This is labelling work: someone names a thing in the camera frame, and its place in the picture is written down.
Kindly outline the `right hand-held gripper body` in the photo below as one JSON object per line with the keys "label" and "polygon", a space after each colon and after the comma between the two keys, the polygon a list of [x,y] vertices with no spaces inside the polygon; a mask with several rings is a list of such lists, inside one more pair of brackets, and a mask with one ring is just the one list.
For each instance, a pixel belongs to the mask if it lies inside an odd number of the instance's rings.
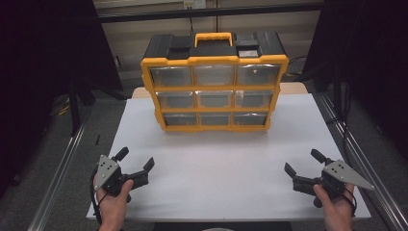
{"label": "right hand-held gripper body", "polygon": [[[336,160],[330,165],[324,165],[321,171],[320,185],[325,189],[330,199],[345,198],[346,184],[361,187],[369,191],[375,189],[372,183],[342,160]],[[348,200],[348,202],[352,208],[357,206],[357,203],[351,200]]]}

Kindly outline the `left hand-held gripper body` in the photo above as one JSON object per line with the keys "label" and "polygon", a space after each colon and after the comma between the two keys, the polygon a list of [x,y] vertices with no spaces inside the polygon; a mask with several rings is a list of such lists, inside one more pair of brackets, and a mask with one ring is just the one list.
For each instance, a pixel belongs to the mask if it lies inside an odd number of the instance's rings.
{"label": "left hand-held gripper body", "polygon": [[121,172],[116,158],[109,159],[105,155],[100,156],[96,168],[96,180],[93,184],[96,192],[103,189],[110,196],[118,196],[127,180],[129,180],[129,175]]}

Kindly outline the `person's right hand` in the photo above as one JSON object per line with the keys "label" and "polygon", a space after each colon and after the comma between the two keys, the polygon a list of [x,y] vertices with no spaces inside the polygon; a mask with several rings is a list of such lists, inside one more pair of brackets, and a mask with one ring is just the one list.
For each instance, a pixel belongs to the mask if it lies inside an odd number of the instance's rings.
{"label": "person's right hand", "polygon": [[345,188],[345,198],[341,197],[331,200],[321,185],[314,186],[316,196],[322,203],[326,231],[353,231],[353,209],[348,200],[353,199],[354,186],[346,184]]}

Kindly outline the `person's left hand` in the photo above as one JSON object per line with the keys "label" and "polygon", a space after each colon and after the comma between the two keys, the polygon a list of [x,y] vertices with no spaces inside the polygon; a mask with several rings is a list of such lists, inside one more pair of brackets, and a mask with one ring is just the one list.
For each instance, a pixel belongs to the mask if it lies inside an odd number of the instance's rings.
{"label": "person's left hand", "polygon": [[103,189],[96,192],[102,223],[99,231],[120,231],[127,211],[127,196],[134,182],[127,180],[118,196],[110,196]]}

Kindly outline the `black metal stand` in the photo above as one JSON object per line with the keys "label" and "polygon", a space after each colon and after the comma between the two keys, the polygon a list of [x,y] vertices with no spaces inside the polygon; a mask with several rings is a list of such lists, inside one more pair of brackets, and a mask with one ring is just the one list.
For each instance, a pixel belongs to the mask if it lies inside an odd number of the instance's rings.
{"label": "black metal stand", "polygon": [[69,98],[69,108],[70,108],[71,121],[72,121],[71,136],[74,137],[80,128],[81,121],[80,121],[80,114],[78,111],[78,101],[77,101],[77,94],[75,90],[75,83],[73,80],[71,80],[69,83],[68,98]]}

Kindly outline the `grid of clear plastic drawers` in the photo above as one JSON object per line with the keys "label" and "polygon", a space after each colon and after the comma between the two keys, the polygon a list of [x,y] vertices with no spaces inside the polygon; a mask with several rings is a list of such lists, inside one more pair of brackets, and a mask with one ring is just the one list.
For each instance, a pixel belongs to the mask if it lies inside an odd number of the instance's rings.
{"label": "grid of clear plastic drawers", "polygon": [[278,64],[202,64],[149,69],[158,117],[166,129],[268,125]]}

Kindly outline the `black curtain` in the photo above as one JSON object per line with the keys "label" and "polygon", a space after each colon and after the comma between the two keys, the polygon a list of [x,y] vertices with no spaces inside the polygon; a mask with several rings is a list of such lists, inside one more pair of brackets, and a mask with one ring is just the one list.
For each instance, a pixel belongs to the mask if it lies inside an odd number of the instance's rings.
{"label": "black curtain", "polygon": [[93,0],[0,0],[0,198],[47,126],[54,98],[121,90]]}
{"label": "black curtain", "polygon": [[339,74],[408,160],[408,0],[323,0],[303,71]]}

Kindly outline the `yellow black organizer cabinet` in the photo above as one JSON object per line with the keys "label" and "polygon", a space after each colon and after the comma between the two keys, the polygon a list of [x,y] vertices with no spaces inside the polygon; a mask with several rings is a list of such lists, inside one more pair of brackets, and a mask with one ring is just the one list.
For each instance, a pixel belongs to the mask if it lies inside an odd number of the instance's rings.
{"label": "yellow black organizer cabinet", "polygon": [[280,66],[280,72],[276,81],[277,93],[275,93],[275,99],[272,105],[273,112],[280,93],[282,76],[289,66],[289,58],[280,38],[275,32],[255,32],[248,35],[224,32],[198,33],[193,36],[154,36],[147,46],[140,67],[144,86],[150,93],[154,103],[155,117],[163,130],[167,132],[249,132],[266,131],[270,127],[269,118],[268,125],[265,129],[253,126],[241,128],[216,127],[214,129],[194,129],[191,127],[166,129],[158,117],[158,102],[153,95],[149,69],[157,66],[194,66],[202,64],[278,64]]}

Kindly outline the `black horizontal bar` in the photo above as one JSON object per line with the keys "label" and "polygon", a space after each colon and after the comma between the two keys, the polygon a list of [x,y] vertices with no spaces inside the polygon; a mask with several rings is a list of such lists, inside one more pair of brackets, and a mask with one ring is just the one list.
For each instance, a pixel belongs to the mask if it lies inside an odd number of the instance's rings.
{"label": "black horizontal bar", "polygon": [[257,13],[296,13],[296,12],[319,11],[322,9],[323,6],[324,6],[323,2],[314,2],[302,4],[284,4],[253,7],[177,10],[153,13],[115,13],[115,14],[101,14],[97,17],[97,20],[100,23],[117,23],[162,19],[244,15]]}

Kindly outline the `aluminium floor rail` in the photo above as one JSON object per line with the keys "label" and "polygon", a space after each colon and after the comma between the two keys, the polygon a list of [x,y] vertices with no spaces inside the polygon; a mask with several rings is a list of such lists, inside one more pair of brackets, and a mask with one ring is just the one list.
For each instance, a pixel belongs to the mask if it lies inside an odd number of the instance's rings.
{"label": "aluminium floor rail", "polygon": [[86,122],[81,122],[77,127],[74,135],[70,138],[63,157],[58,165],[58,168],[52,178],[52,181],[47,188],[47,191],[39,204],[39,207],[27,229],[27,231],[43,231],[52,209],[55,205],[59,190],[66,176],[67,170],[74,156],[75,151],[81,141],[84,133]]}
{"label": "aluminium floor rail", "polygon": [[355,140],[351,131],[347,128],[346,123],[339,120],[338,115],[335,113],[334,103],[326,94],[319,95],[318,99],[329,115],[329,123],[336,127],[338,133],[342,137],[344,151],[342,156],[346,159],[352,158],[363,175],[375,186],[373,193],[377,197],[381,204],[381,208],[384,210],[384,213],[387,215],[387,218],[390,220],[395,231],[408,231],[408,219],[379,178],[364,151]]}

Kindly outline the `white wall outlet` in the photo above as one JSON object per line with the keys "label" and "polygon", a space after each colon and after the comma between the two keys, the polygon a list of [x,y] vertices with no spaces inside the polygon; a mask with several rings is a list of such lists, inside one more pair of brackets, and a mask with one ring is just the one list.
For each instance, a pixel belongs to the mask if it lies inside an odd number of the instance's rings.
{"label": "white wall outlet", "polygon": [[200,10],[206,8],[206,0],[184,0],[185,10]]}

